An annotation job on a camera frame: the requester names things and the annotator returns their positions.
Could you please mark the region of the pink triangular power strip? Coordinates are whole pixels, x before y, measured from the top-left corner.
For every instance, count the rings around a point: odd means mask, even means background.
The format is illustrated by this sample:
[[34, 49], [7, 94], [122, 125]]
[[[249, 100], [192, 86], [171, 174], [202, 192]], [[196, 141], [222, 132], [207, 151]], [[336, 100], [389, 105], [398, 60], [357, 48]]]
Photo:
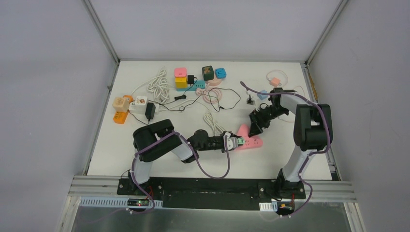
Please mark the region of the pink triangular power strip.
[[239, 146], [235, 150], [260, 148], [264, 144], [262, 139], [257, 135], [253, 137], [249, 137], [249, 126], [247, 124], [241, 124], [236, 135], [239, 137], [242, 137], [244, 142], [241, 146]]

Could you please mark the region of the green charger plug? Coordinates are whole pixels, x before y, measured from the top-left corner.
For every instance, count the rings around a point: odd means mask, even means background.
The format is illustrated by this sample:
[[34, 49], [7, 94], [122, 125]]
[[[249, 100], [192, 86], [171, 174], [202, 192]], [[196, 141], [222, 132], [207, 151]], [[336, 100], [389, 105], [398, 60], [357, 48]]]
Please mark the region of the green charger plug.
[[245, 139], [243, 137], [236, 138], [236, 143], [238, 146], [243, 146], [245, 144]]

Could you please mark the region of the blue charger plug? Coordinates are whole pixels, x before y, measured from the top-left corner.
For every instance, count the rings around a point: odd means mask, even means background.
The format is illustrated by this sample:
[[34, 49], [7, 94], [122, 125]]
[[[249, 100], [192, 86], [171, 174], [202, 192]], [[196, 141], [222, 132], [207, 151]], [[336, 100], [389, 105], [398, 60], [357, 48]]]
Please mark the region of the blue charger plug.
[[267, 99], [268, 98], [268, 96], [269, 96], [269, 94], [268, 94], [268, 92], [266, 91], [266, 90], [261, 90], [258, 94], [257, 94], [257, 97], [260, 99], [260, 100], [265, 100], [265, 99]]

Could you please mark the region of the pink charger plug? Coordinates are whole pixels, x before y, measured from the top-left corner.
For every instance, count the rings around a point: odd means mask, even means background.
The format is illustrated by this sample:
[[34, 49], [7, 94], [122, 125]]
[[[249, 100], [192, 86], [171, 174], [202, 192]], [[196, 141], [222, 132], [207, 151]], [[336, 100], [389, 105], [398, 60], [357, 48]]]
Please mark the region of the pink charger plug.
[[279, 78], [274, 77], [269, 81], [269, 84], [273, 87], [280, 87], [282, 85], [282, 82]]

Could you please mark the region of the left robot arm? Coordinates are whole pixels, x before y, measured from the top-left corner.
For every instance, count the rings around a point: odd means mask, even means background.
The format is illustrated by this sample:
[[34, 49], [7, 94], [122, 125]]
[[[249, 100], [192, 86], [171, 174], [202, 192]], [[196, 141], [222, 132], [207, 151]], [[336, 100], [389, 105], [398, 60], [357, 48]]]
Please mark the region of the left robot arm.
[[135, 152], [129, 171], [129, 189], [138, 196], [147, 191], [153, 162], [167, 153], [176, 155], [182, 163], [192, 163], [199, 160], [199, 151], [220, 150], [230, 161], [229, 152], [243, 145], [243, 138], [230, 131], [209, 136], [207, 131], [197, 130], [187, 139], [175, 131], [169, 119], [138, 128], [132, 137]]

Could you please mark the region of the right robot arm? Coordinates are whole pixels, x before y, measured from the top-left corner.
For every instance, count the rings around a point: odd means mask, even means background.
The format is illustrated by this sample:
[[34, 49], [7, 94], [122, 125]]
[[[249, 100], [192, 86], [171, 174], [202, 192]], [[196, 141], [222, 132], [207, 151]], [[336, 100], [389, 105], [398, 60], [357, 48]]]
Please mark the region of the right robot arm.
[[305, 198], [303, 175], [311, 159], [325, 153], [333, 139], [331, 109], [328, 104], [316, 104], [294, 90], [275, 88], [268, 93], [271, 104], [259, 107], [249, 114], [250, 137], [261, 134], [273, 119], [293, 113], [293, 140], [295, 147], [287, 162], [280, 169], [272, 185], [263, 193], [275, 200], [292, 196]]

